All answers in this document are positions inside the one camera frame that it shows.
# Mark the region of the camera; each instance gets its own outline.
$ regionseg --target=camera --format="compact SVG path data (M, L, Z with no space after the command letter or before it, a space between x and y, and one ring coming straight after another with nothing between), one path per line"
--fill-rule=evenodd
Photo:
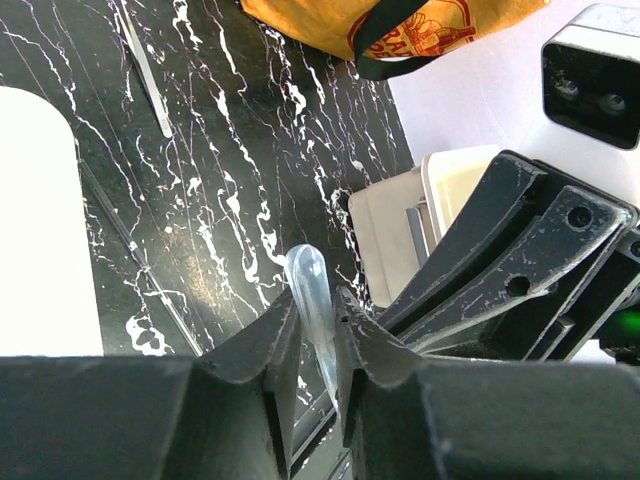
M543 46L542 89L517 150L640 207L640 9L580 13Z

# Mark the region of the orange bag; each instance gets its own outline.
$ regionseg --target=orange bag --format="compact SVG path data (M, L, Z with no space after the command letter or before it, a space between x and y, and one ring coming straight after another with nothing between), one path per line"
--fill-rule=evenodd
M514 25L549 1L241 0L241 4L249 15L291 38L346 60L355 58L359 70L360 63L373 70L391 70L388 77L415 70L431 59L401 62L412 65L399 67L359 57L437 57Z

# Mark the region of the camera lens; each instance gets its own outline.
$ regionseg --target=camera lens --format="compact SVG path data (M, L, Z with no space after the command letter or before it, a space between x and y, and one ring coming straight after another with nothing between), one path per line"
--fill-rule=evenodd
M580 89L578 88L576 82L574 82L573 80L561 78L555 84L554 88L558 95L560 95L560 97L568 101L576 100L578 98L578 95L580 95Z
M600 97L598 101L602 111L608 115L619 116L627 109L627 104L617 93L609 93Z

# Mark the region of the screw hole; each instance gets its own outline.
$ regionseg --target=screw hole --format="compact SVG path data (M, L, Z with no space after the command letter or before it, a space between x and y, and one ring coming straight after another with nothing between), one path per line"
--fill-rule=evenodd
M524 297L531 287L531 283L527 277L513 277L507 283L507 295L510 297Z
M567 215L569 225L575 228L586 227L591 223L591 218L591 211L585 207L576 207Z

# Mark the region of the white wall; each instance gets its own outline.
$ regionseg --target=white wall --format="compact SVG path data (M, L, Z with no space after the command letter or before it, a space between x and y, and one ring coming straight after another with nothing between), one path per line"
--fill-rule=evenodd
M522 23L390 81L416 164L433 152L483 144L515 149L541 114L540 49L593 3L551 0Z

